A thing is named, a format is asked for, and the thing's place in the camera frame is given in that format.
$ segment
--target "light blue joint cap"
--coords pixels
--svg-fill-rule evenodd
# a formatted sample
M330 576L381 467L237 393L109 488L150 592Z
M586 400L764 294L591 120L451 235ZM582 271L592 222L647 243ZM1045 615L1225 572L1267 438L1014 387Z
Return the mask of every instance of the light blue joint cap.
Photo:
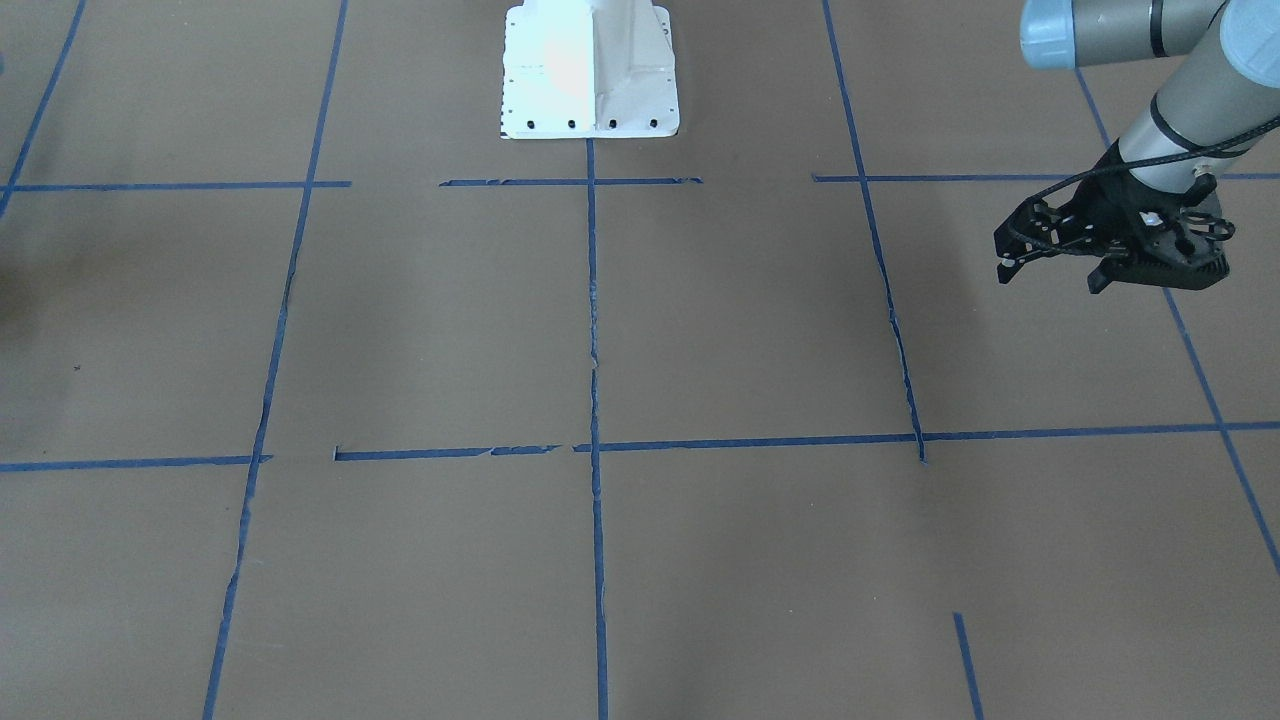
M1075 67L1075 14L1071 0L1027 0L1023 58L1037 70Z
M1222 15L1222 53L1242 76L1280 88L1280 3L1231 0Z

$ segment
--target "brown floor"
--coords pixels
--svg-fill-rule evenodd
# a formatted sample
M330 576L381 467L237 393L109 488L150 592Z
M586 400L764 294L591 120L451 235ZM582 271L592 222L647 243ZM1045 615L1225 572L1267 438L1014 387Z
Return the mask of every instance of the brown floor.
M666 0L677 137L520 143L512 4L0 5L0 717L1274 715L1280 142L1001 287L1176 60Z

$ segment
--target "black cable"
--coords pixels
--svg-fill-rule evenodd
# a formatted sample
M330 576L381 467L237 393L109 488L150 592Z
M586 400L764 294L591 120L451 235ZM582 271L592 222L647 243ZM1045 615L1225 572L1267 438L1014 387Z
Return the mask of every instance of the black cable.
M1224 140L1222 142L1219 142L1216 145L1210 145L1208 147L1201 147L1199 150L1189 150L1187 152L1178 152L1176 155L1164 155L1164 156L1160 156L1160 158L1148 158L1146 160L1134 160L1132 163L1119 163L1119 164L1115 164L1115 165L1102 165L1101 168L1093 168L1093 169L1089 169L1089 170L1084 170L1083 173L1071 176L1071 177L1066 178L1065 181L1062 181L1062 182L1060 182L1060 183L1057 183L1057 184L1055 184L1052 187L1048 187L1046 190L1042 190L1042 191L1037 192L1036 195L1028 197L1024 201L1024 205L1034 205L1034 204L1044 200L1050 195L1053 195L1055 192L1057 192L1060 190L1064 190L1066 187L1071 187L1073 184L1075 184L1075 183L1078 183L1080 181L1085 181L1088 178L1094 178L1094 177L1098 177L1098 176L1106 176L1106 174L1111 174L1111 173L1121 173L1121 172L1125 172L1125 170L1137 170L1137 169L1140 169L1140 168L1153 168L1156 165L1170 165L1170 164L1174 164L1174 163L1183 163L1185 160L1194 160L1196 158L1203 158L1206 155L1212 155L1213 152L1221 152L1224 150L1230 150L1230 149L1233 149L1233 147L1235 147L1238 145L1245 143L1245 142L1248 142L1248 141L1251 141L1251 140L1253 140L1256 137L1262 137L1263 135L1266 135L1266 133L1276 129L1277 127L1280 127L1280 115L1277 115L1275 118L1271 118L1266 123L1262 123L1261 126L1258 126L1258 127L1256 127L1256 128L1253 128L1251 131L1242 132L1240 135L1238 135L1235 137L1231 137L1229 140ZM1234 234L1235 227L1231 225L1230 223L1226 223L1226 225L1229 225L1230 229L1225 234L1226 234L1226 237L1231 237L1231 234ZM1018 228L1015 228L1012 222L1007 222L1006 220L1005 229L1009 231L1009 233L1012 234L1014 238L1016 238L1016 240L1019 240L1019 241L1021 241L1021 242L1024 242L1027 245L1030 245L1033 249L1036 249L1036 250L1038 250L1041 252L1044 252L1046 255L1050 255L1050 256L1052 256L1052 255L1092 255L1092 252L1089 252L1087 250L1083 250L1083 249L1066 247L1066 246L1062 246L1062 245L1052 245L1052 243L1044 242L1043 240L1041 240L1038 237L1032 237L1032 236L1029 236L1027 233L1020 232Z
M1057 192L1057 191L1060 191L1060 190L1062 190L1065 187L1071 187L1073 184L1075 184L1075 183L1078 183L1080 181L1088 179L1088 178L1093 178L1093 177L1098 177L1098 176L1106 176L1106 174L1111 174L1111 173L1120 173L1120 172L1124 172L1124 170L1137 170L1137 169L1140 169L1140 168L1152 168L1152 167L1156 167L1156 165L1170 165L1172 163L1181 163L1181 161L1185 161L1185 160L1193 160L1196 158L1203 158L1206 155L1212 155L1213 152L1221 152L1224 150L1230 150L1230 149L1235 147L1236 145L1242 145L1242 143L1248 142L1248 141L1251 141L1251 140L1253 140L1256 137L1262 137L1263 135L1266 135L1266 133L1276 129L1277 127L1280 127L1280 115L1277 115L1277 117L1267 120L1266 123L1263 123L1263 124L1261 124L1261 126L1258 126L1258 127L1256 127L1256 128L1253 128L1253 129L1251 129L1248 132L1243 132L1243 133L1240 133L1240 135L1238 135L1238 136L1235 136L1235 137L1233 137L1230 140L1224 140L1222 142L1219 142L1217 145L1210 145L1208 147L1201 147L1199 150L1189 150L1187 152L1179 152L1176 155L1164 155L1161 158L1148 158L1146 160L1134 160L1132 163L1120 163L1120 164L1116 164L1116 165L1103 165L1101 168L1093 168L1093 169L1085 170L1085 172L1083 172L1080 174L1071 176L1071 177L1066 178L1065 181L1055 184L1053 187L1042 190L1041 192L1037 192L1036 195L1028 197L1027 201L1028 202L1038 202L1038 201L1044 200L1050 195L1053 195L1055 192Z

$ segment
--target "blue tape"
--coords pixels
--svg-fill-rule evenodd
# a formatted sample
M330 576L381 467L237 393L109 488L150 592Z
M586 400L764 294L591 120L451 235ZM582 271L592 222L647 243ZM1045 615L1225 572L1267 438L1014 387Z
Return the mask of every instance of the blue tape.
M705 184L703 178L603 178L595 184Z
M585 186L586 181L580 178L529 178L529 179L452 179L440 183L440 187L548 187L548 186Z
M602 452L652 452L663 450L731 450L748 447L820 447L829 445L886 445L914 442L911 433L873 434L873 436L828 436L828 437L781 437L781 438L736 438L736 439L677 439L653 442L607 442L600 445ZM573 447L573 452L588 452L589 445Z
M973 705L974 720L984 720L982 712L982 693L978 692L978 674L973 669L973 653L969 652L969 633L964 626L964 615L951 614L956 624L956 641L960 643L960 660L964 662L964 676L969 684L969 702Z
M924 433L929 442L983 441L983 439L1034 439L1070 437L1110 437L1110 436L1158 436L1213 433L1217 425L1198 423L1187 425L1116 425L1105 428L1044 428L1029 430L979 430L959 433Z
M1228 423L1226 429L1235 432L1254 432L1254 430L1280 430L1280 423Z
M369 462L380 460L439 460L447 457L500 457L504 455L547 455L558 450L558 445L525 445L513 447L445 447L439 450L380 450L380 451L340 451L334 450L334 462Z
M1107 147L1111 146L1111 136L1107 135L1107 129L1102 123L1102 115L1098 113L1098 105L1093 100L1093 92L1089 91L1089 83L1084 79L1084 73L1079 69L1075 70L1075 77L1080 83L1080 91L1084 92L1084 99L1089 104L1089 110L1093 113L1093 120L1098 126L1098 135L1102 137L1102 143ZM1208 404L1210 413L1213 415L1215 428L1222 437L1222 446L1226 448L1226 455L1231 460L1231 469L1235 470L1235 478L1240 483L1240 489L1244 492L1244 500L1249 505L1249 511L1253 514L1253 521L1258 527L1258 533L1262 536L1262 543L1267 548L1267 555L1271 556L1271 565L1275 568L1277 575L1280 575L1280 550L1276 548L1275 537L1271 534L1271 528L1267 525L1267 519L1262 514L1262 506L1258 505L1257 495L1253 492L1253 484L1249 482L1248 473L1244 471L1244 464L1240 461L1240 455L1235 450L1235 441L1231 439L1231 429L1222 419L1222 411L1217 405L1217 398L1213 397L1213 388L1210 387L1208 375L1204 373L1204 366L1201 364L1199 352L1196 351L1196 343L1192 341L1192 334L1187 329L1187 323L1183 320L1183 313L1178 307L1178 301L1174 300L1174 293L1166 287L1164 288L1165 302L1169 305L1169 311L1174 316L1174 324L1178 327L1178 333L1183 338L1183 346L1187 348L1187 356L1190 359L1192 368L1196 370L1196 379L1199 382L1201 391L1204 393L1204 401Z
M1251 429L1280 429L1280 423L1248 423ZM1115 425L1101 428L1033 428L1020 430L970 430L955 433L924 433L925 442L964 442L996 439L1036 439L1036 438L1074 438L1074 437L1114 437L1114 436L1157 436L1215 433L1219 428L1211 423L1184 425ZM915 442L914 433L882 433L864 436L814 436L814 437L774 437L774 438L730 438L730 439L676 439L607 442L600 445L602 452L654 452L666 450L732 450L753 447L822 447L852 445L891 445ZM573 446L573 452L590 452L590 445Z
M14 192L129 192L129 191L198 191L198 190L305 190L306 181L266 182L134 182L79 184L19 184ZM351 181L316 181L311 187L351 187Z
M822 12L827 19L827 38L831 41L831 55L836 61L836 79L840 82L840 96L845 104L845 120L849 124L849 140L854 149L854 164L858 165L858 176L861 179L859 186L863 190L863 205L867 210L867 224L872 232L872 249L876 251L876 264L879 266L881 279L884 282L884 301L888 305L888 323L893 329L893 341L897 343L897 356L902 365L902 386L906 389L906 405L911 413L911 428L915 430L916 450L920 462L928 462L924 450L924 432L920 428L920 413L915 404L915 389L911 386L911 370L906 361L906 345L902 342L902 328L897 319L897 307L893 304L893 288L888 281L888 266L884 264L884 249L881 246L879 227L876 223L876 208L872 204L872 188L867 183L867 165L863 163L863 147L858 140L858 123L854 122L854 105L849 99L849 83L845 79L845 63L840 58L840 42L836 40L836 23L831 18L831 0L822 0Z
M600 482L600 295L596 273L595 141L586 141L586 264L591 310L591 524L595 557L595 693L599 720L609 720L609 651L604 615L604 511Z
M1057 182L1066 179L1066 174L1036 174L1036 173L995 173L995 174L933 174L933 176L813 176L817 183L860 183L867 182Z
M230 582L227 583L227 594L223 598L223 618L218 626L218 644L214 648L214 661L209 670L209 688L205 693L204 720L214 720L214 708L218 703L218 688L221 682L223 662L227 659L227 639L230 635L232 615L236 610L236 594L239 589L241 569L244 565L244 547L248 542L248 527L252 520L251 505L253 495L257 492L259 469L262 464L262 446L266 442L266 427L271 419L271 402L275 395L275 378L280 370L280 354L284 350L284 331L289 319L289 295L293 290L293 275L298 269L298 254L302 250L302 238L307 227L307 213L311 209L311 191L316 181L316 168L320 164L320 149L324 143L325 119L329 114L329 100L333 96L333 81L338 73L338 55L342 49L342 33L347 23L348 0L342 0L338 8L338 22L333 35L333 47L329 53L329 72L325 76L324 94L320 97L320 111L316 117L315 136L311 141L311 159L307 164L306 186L302 188L302 202L298 208L298 223L293 232L293 249L289 254L289 269L284 278L284 292L280 299L280 313L275 323L275 340L271 346L271 361L266 372L266 387L262 392L262 416L259 420L257 433L253 436L253 454L250 459L248 478L244 483L244 502L241 506L239 534L236 547L236 568L232 571Z
M266 462L270 456L262 456ZM209 457L136 457L125 460L50 460L41 462L0 462L0 473L52 473L58 470L132 470L143 468L193 468L200 465L248 465L248 455Z
M1226 455L1231 459L1231 468L1235 470L1235 478L1240 483L1240 489L1244 492L1244 500L1249 503L1249 511L1253 514L1253 521L1258 527L1258 532L1262 534L1262 542L1267 548L1267 555L1271 556L1271 565L1275 568L1277 575L1280 575L1280 550L1276 548L1275 537L1271 534L1271 528L1267 525L1267 519L1262 514L1262 506L1258 503L1258 497L1253 492L1253 484L1249 483L1249 477L1244 471L1244 464L1240 461L1240 455L1235 450L1235 442L1231 439L1231 432L1228 424L1222 420L1222 411L1219 409L1217 398L1213 397L1213 389L1208 384L1208 377L1204 374L1204 368L1201 365L1199 354L1196 352L1196 343L1192 342L1192 333L1187 329L1187 323L1183 320L1183 313L1178 309L1178 302L1174 300L1174 293L1165 288L1165 301L1169 304L1169 311L1174 315L1174 324L1178 325L1178 333L1183 336L1183 345L1187 347L1187 355L1190 357L1192 368L1196 370L1196 378L1199 380L1201 389L1204 392L1204 401L1208 402L1210 413L1213 414L1213 421L1217 424L1219 432L1222 436L1222 446L1226 447Z
M18 151L18 160L13 165L13 172L9 173L9 184L5 186L4 195L0 196L0 218L9 209L13 188L17 187L18 178L22 177L22 168L27 164L31 145L36 141L36 133L40 131L41 120L45 119L45 110L49 109L49 101L54 96L54 88L58 87L58 79L63 77L63 67L67 65L67 56L70 55L72 45L76 42L76 33L79 32L81 18L84 17L84 3L86 0L79 0L76 4L76 14L72 15L72 26L67 29L67 40L63 41L63 50L58 54L54 72L49 76L49 85L45 86L45 94L40 97L40 105L36 106L36 117L31 119L31 127L27 128L27 136L22 141L22 150Z
M932 174L932 176L819 176L814 173L813 182L817 183L860 183L863 181L877 182L1059 182L1071 176L1048 173L970 173L970 174ZM1280 173L1225 173L1219 179L1229 181L1280 181Z
M589 183L600 186L644 186L644 184L704 184L703 178L526 178L526 179L452 179L440 187L585 187Z
M1222 173L1219 179L1238 179L1238 181L1276 181L1280 179L1280 173Z

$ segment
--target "cable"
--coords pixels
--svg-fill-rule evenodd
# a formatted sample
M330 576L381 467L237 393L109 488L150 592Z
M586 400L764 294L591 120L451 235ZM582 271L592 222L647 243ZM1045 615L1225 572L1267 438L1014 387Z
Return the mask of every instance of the cable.
M1185 160L1194 160L1196 158L1203 158L1206 155L1212 155L1213 152L1221 152L1224 150L1230 150L1230 149L1233 149L1233 147L1235 147L1238 145L1245 143L1245 142L1248 142L1248 141L1251 141L1251 140L1253 140L1256 137L1262 137L1263 135L1266 135L1266 133L1268 133L1268 132L1271 132L1271 131L1274 131L1276 128L1280 128L1280 115L1277 115L1275 118L1271 118L1266 123L1262 123L1261 126L1258 126L1258 127L1256 127L1256 128L1253 128L1251 131L1242 132L1240 135L1238 135L1235 137L1231 137L1229 140L1224 140L1222 142L1219 142L1216 145L1210 145L1208 147L1201 147L1199 150L1190 150L1190 151L1187 151L1187 152L1179 152L1176 155L1164 155L1164 156L1160 156L1160 158L1148 158L1146 160L1134 160L1132 163L1119 163L1119 164L1115 164L1115 165L1102 165L1101 168L1093 168L1093 169L1089 169L1089 170L1084 170L1083 173L1071 176L1071 177L1066 178L1065 181L1062 181L1062 182L1060 182L1060 183L1057 183L1057 184L1055 184L1052 187L1044 188L1044 190L1037 192L1036 195L1028 197L1024 201L1024 205L1034 205L1034 204L1044 200L1050 195L1053 195L1055 192L1057 192L1057 191L1060 191L1062 188L1071 187L1073 184L1075 184L1075 183L1078 183L1080 181L1085 181L1088 178L1094 178L1094 177L1098 177L1098 176L1106 176L1106 174L1111 174L1111 173L1121 173L1121 172L1125 172L1125 170L1137 170L1137 169L1140 169L1140 168L1152 168L1152 167L1156 167L1156 165L1170 165L1170 164L1174 164L1174 163L1183 163ZM1082 250L1082 249L1076 249L1076 247L1070 247L1070 246L1064 246L1064 245L1051 245L1051 243L1047 243L1047 242L1044 242L1043 240L1041 240L1038 237L1032 237L1032 236L1029 236L1027 233L1023 233L1016 227L1014 227L1014 223L1010 222L1010 220L1005 222L1005 229L1009 231L1009 233L1012 234L1014 238L1016 238L1016 240L1019 240L1019 241L1021 241L1021 242L1024 242L1027 245L1030 245L1032 247L1034 247L1036 250L1038 250L1041 252L1044 252L1046 255L1050 255L1050 256L1052 256L1052 255L1092 255L1092 252L1089 252L1087 250ZM1207 224L1210 224L1210 231L1207 233L1199 233L1199 232L1196 232L1196 231L1193 231L1193 232L1196 232L1196 234L1199 234L1201 237L1206 237L1206 238L1211 238L1211 240L1219 240L1219 238L1226 240L1226 238L1230 238L1233 234L1235 234L1235 225L1233 225L1231 223L1228 223L1226 220L1222 220L1221 218L1212 218L1212 220L1217 220L1217 222L1222 223L1222 225L1225 225L1225 227L1219 225L1215 222L1210 222L1210 223L1207 223Z
M1084 170L1080 174L1071 176L1071 177L1066 178L1065 181L1055 184L1053 187L1050 187L1050 188L1046 188L1046 190L1042 190L1042 191L1037 192L1036 195L1028 197L1027 200L1028 200L1028 202L1038 202L1038 201L1044 200L1050 195L1053 195L1055 192L1057 192L1057 191L1060 191L1060 190L1062 190L1065 187L1071 187L1073 184L1075 184L1075 183L1078 183L1080 181L1084 181L1084 179L1088 179L1088 178L1093 178L1093 177L1098 177L1098 176L1106 176L1106 174L1111 174L1111 173L1120 173L1120 172L1124 172L1124 170L1137 170L1139 168L1152 168L1155 165L1170 165L1172 163L1181 163L1181 161L1185 161L1185 160L1194 160L1196 158L1203 158L1206 155L1212 155L1213 152L1221 152L1224 150L1230 150L1230 149L1235 147L1236 145L1242 145L1242 143L1248 142L1248 141L1251 141L1251 140L1253 140L1256 137L1262 137L1263 135L1266 135L1266 133L1268 133L1268 132L1271 132L1271 131L1274 131L1276 128L1280 128L1280 115L1277 115L1277 117L1267 120L1266 123L1263 123L1263 124L1261 124L1261 126L1258 126L1258 127L1256 127L1256 128L1253 128L1253 129L1251 129L1248 132L1243 132L1243 133L1240 133L1240 135L1238 135L1238 136L1235 136L1235 137L1233 137L1230 140L1224 140L1222 142L1219 142L1217 145L1210 145L1208 147L1201 147L1199 150L1190 150L1188 152L1179 152L1176 155L1164 155L1161 158L1148 158L1146 160L1134 160L1132 163L1120 163L1117 165L1103 165L1101 168L1093 168L1091 170Z

